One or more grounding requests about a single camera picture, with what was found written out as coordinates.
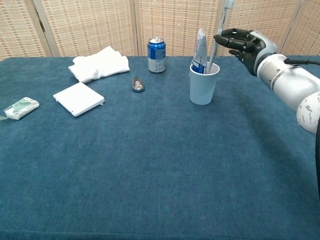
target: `soda can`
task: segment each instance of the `soda can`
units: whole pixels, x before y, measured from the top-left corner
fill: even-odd
[[[166,70],[166,43],[163,37],[152,37],[148,42],[148,68],[152,73]]]

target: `white toothbrush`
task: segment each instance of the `white toothbrush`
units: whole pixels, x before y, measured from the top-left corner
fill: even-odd
[[[234,4],[235,4],[235,0],[225,0],[224,1],[222,17],[221,17],[221,20],[220,20],[218,31],[216,32],[217,35],[221,34],[222,28],[223,28],[224,24],[227,22],[226,21],[227,10],[228,9],[232,9]],[[214,57],[217,54],[217,49],[218,49],[218,43],[215,40],[213,40],[212,47],[211,47],[211,56],[210,56],[210,60],[209,60],[209,65],[206,66],[206,74],[209,74],[210,71],[211,71],[212,62],[214,60]]]

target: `white towel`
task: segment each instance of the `white towel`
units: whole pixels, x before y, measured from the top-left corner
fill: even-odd
[[[121,56],[118,51],[107,46],[100,52],[91,56],[77,56],[74,65],[68,69],[81,83],[88,83],[118,73],[129,72],[129,62],[126,56]]]

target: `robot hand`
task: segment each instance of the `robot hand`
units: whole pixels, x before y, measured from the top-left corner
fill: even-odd
[[[214,36],[215,41],[227,48],[256,76],[259,64],[268,56],[275,54],[277,45],[258,31],[247,31],[238,28],[223,30],[221,35]]]

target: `woven panel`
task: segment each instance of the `woven panel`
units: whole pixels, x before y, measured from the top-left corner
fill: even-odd
[[[300,9],[294,29],[283,53],[286,55],[320,55],[320,2],[308,0]]]
[[[300,0],[235,0],[228,28],[257,30],[271,39],[281,50],[284,36]],[[229,55],[223,48],[222,55]]]
[[[0,0],[0,60],[45,55],[25,2]]]
[[[206,31],[209,51],[218,11],[216,0],[139,0],[142,55],[151,37],[164,37],[167,56],[193,56],[197,33]]]
[[[134,55],[127,0],[42,0],[42,5],[61,56],[88,56],[107,46]]]

